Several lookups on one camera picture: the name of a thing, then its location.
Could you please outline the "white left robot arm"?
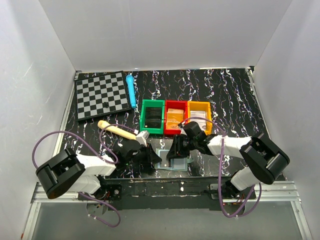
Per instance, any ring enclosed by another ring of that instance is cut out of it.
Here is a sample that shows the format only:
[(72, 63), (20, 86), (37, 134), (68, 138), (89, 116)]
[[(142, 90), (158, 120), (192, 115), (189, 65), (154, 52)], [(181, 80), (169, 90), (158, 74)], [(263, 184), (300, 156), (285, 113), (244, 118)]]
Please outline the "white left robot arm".
[(35, 174), (49, 199), (56, 199), (66, 192), (85, 192), (95, 200), (101, 200), (107, 191), (99, 176), (108, 177), (113, 173), (121, 176), (134, 166), (151, 171), (154, 165), (162, 162), (151, 144), (140, 144), (136, 140), (125, 140), (114, 146), (112, 152), (118, 158), (117, 164), (111, 163), (113, 159), (109, 155), (100, 159), (66, 148), (38, 167)]

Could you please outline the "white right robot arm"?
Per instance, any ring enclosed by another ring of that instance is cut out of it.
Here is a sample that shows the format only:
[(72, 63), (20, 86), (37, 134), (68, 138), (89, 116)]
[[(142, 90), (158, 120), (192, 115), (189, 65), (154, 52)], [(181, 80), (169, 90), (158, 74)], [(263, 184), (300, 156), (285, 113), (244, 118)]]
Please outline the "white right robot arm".
[(182, 133), (174, 135), (166, 158), (186, 158), (192, 150), (210, 156), (225, 154), (245, 161), (246, 167), (221, 186), (222, 196), (232, 199), (239, 198), (245, 189), (258, 183), (273, 184), (290, 164), (288, 155), (264, 133), (250, 137), (223, 137), (206, 134), (195, 121), (183, 125)]

